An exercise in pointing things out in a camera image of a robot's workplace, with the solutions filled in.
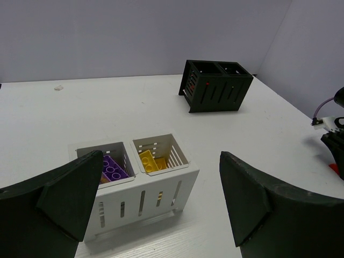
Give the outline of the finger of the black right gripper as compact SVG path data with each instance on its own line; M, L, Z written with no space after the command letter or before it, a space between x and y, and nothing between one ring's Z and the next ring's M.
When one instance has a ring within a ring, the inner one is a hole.
M338 175L343 180L343 131L328 132L321 137L321 141L332 153Z

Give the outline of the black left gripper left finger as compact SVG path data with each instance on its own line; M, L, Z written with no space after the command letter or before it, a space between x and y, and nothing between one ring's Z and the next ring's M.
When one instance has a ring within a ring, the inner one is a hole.
M1 257L74 257L103 168L94 150L1 189Z

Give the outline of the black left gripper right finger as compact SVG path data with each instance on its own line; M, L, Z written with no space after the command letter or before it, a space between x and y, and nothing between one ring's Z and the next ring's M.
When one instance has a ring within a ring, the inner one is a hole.
M219 172L243 257L343 257L343 200L262 172L230 152Z

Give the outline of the red lego brick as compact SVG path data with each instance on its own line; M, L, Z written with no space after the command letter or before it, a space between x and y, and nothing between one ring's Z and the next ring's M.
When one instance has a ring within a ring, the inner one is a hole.
M336 163L332 163L329 165L329 167L337 174L340 175L339 169L338 169L338 165Z

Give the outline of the purple orange lego piece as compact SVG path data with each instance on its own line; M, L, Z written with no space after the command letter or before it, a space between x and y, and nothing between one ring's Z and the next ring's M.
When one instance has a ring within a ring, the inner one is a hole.
M102 173L101 179L100 179L100 184L105 184L105 183L109 183L109 182L110 182L109 178L104 173Z

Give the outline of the purple sloped lego brick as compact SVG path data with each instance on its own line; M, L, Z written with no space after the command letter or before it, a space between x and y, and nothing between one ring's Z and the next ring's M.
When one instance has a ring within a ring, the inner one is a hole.
M124 171L124 169L122 169L109 155L103 156L102 176L106 182L114 182L129 178L129 175Z

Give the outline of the yellow long lego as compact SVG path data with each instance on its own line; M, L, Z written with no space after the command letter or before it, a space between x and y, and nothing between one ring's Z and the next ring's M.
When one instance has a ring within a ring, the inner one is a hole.
M140 153L139 157L146 173L156 172L159 170L150 150Z

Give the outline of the yellow curved lego piece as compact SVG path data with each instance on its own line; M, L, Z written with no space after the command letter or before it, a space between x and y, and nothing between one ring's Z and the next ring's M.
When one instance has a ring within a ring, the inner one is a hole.
M167 169L167 163L165 158L159 158L159 159L155 159L155 163L157 165L158 170L164 170Z

